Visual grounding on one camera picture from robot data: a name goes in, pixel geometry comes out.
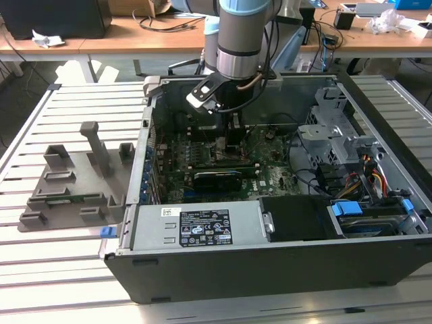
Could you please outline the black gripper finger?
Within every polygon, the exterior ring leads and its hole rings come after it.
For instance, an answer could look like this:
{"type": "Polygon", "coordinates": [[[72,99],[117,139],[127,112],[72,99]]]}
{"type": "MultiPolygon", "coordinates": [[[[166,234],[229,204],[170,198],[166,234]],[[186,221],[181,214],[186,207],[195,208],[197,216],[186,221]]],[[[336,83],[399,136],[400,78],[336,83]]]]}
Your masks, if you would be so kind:
{"type": "Polygon", "coordinates": [[[229,115],[226,132],[226,153],[229,156],[239,155],[240,145],[246,135],[246,128],[239,113],[229,115]]]}

